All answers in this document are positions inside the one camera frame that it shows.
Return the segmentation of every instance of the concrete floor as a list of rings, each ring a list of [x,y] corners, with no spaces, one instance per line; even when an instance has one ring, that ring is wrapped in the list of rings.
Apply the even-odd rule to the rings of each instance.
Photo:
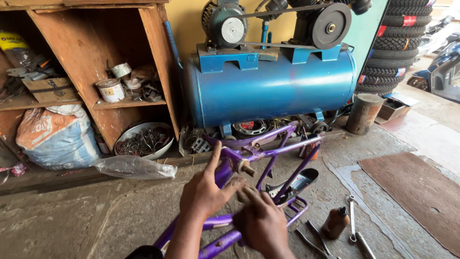
[[[460,131],[457,119],[460,105],[447,104],[446,107],[444,99],[402,84],[397,92],[421,101],[413,107],[413,112]],[[340,118],[337,123],[343,125],[344,119]],[[460,182],[460,178],[446,170],[442,163],[425,155],[422,149],[399,140],[395,132],[374,124],[366,136],[347,133],[344,139],[323,145],[318,159],[309,164],[320,172],[319,178],[300,195],[307,199],[310,208],[288,229],[289,243],[297,258],[322,257],[307,247],[294,230],[299,228],[320,246],[304,222],[309,219],[319,228],[329,210],[344,206],[350,194],[357,197],[356,227],[377,258],[456,258],[357,165],[362,159],[414,152],[441,173]],[[267,178],[265,183],[275,185],[284,181],[300,162],[296,152],[280,156],[273,167],[273,179]],[[251,166],[261,172],[267,163],[268,159],[263,159]],[[120,179],[49,193],[1,196],[1,257],[124,258],[136,247],[156,240],[178,213],[183,185],[204,166],[179,169],[174,180]],[[257,180],[247,179],[253,184]],[[218,214],[235,212],[240,206],[232,198]],[[204,232],[202,243],[207,244],[228,230]],[[326,241],[329,250],[342,259],[365,258],[359,245],[348,243],[350,231],[347,227],[338,240]],[[261,256],[236,246],[218,258]]]

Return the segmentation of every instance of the purple bicycle frame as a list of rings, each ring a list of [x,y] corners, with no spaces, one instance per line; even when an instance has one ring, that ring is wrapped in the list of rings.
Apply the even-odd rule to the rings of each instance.
[[[297,175],[307,165],[307,163],[311,160],[313,155],[319,150],[321,146],[320,143],[322,142],[322,136],[318,135],[311,139],[307,139],[305,141],[301,141],[301,142],[285,147],[284,144],[288,140],[291,133],[295,131],[297,125],[298,125],[298,122],[295,121],[295,122],[290,123],[287,126],[272,130],[261,136],[257,136],[257,137],[253,137],[249,139],[237,140],[237,141],[221,141],[222,145],[224,146],[220,153],[221,163],[214,173],[214,179],[215,179],[217,186],[219,188],[222,188],[228,182],[228,180],[230,180],[233,172],[240,172],[241,166],[239,167],[239,165],[241,165],[243,161],[247,160],[249,162],[254,162],[254,161],[261,160],[262,158],[271,157],[271,160],[269,161],[267,167],[265,168],[259,181],[257,182],[256,188],[257,190],[260,190],[264,178],[267,177],[271,167],[275,163],[276,158],[279,154],[283,154],[283,153],[298,149],[300,147],[316,143],[312,151],[305,157],[302,163],[300,163],[300,165],[297,167],[294,173],[292,173],[292,175],[289,177],[289,179],[280,189],[278,194],[273,198],[273,201],[277,202],[281,198],[283,193],[285,193],[286,189],[291,184],[291,182],[297,177]],[[286,132],[286,134],[284,135],[277,149],[270,150],[270,151],[264,151],[260,147],[262,144],[265,144],[267,142],[274,140],[274,138],[276,138],[278,134],[283,133],[283,132]],[[204,136],[204,138],[211,145],[215,145],[215,143],[218,141],[216,139],[213,139],[207,136]],[[243,157],[242,156],[243,152],[248,152],[250,153],[250,155]],[[295,200],[302,202],[304,204],[304,207],[302,207],[302,209],[300,210],[294,207],[292,203]],[[295,196],[294,198],[286,201],[285,203],[279,206],[282,206],[282,207],[287,206],[296,213],[294,216],[292,216],[288,220],[287,227],[290,224],[292,224],[294,221],[296,221],[303,213],[305,213],[308,210],[307,201],[300,198],[299,196]],[[226,215],[222,215],[218,217],[208,218],[203,224],[203,231],[228,226],[232,224],[232,217],[233,217],[233,214],[226,214]],[[177,220],[177,217],[171,222],[171,224],[166,228],[163,234],[154,243],[154,246],[160,249],[163,252],[163,254],[166,252],[169,241],[173,235],[174,229],[176,227],[176,220]],[[219,237],[218,239],[214,240],[213,242],[203,247],[200,250],[198,258],[199,259],[214,258],[219,253],[221,253],[222,251],[224,251],[225,249],[227,249],[229,246],[231,246],[233,243],[235,243],[236,241],[240,239],[241,239],[241,233],[237,231],[236,229],[232,229],[229,232],[222,235],[221,237]]]

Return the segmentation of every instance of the cardboard box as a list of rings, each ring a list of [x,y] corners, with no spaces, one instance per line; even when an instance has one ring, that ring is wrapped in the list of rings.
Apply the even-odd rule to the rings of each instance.
[[[385,98],[377,116],[385,120],[392,120],[406,114],[409,110],[410,107],[406,106],[403,102],[392,98]]]
[[[68,77],[23,81],[39,103],[77,100],[78,91]]]

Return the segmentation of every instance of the doormat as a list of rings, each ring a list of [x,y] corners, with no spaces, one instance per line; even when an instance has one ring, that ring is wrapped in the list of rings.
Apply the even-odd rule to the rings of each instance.
[[[460,186],[412,153],[359,161],[361,168],[443,247],[460,257]]]

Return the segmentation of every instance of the pliers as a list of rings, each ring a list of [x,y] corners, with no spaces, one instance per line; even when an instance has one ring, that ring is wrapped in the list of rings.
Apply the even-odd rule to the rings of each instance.
[[[309,227],[310,231],[312,232],[312,230],[314,230],[314,232],[316,233],[316,235],[319,237],[319,240],[321,241],[321,244],[322,244],[322,247],[324,248],[324,250],[326,252],[323,252],[321,249],[319,249],[317,246],[313,245],[310,241],[308,241],[308,239],[304,236],[304,234],[302,234],[302,232],[300,232],[299,229],[295,229],[295,231],[297,233],[300,234],[300,236],[304,239],[305,242],[307,242],[307,244],[315,249],[316,251],[318,251],[318,253],[322,253],[324,255],[324,257],[326,259],[340,259],[340,257],[334,257],[331,252],[329,252],[328,250],[328,247],[326,246],[326,244],[324,243],[324,240],[321,238],[321,235],[319,234],[319,231],[315,228],[315,226],[313,226],[313,224],[311,223],[310,220],[307,220],[307,226]]]

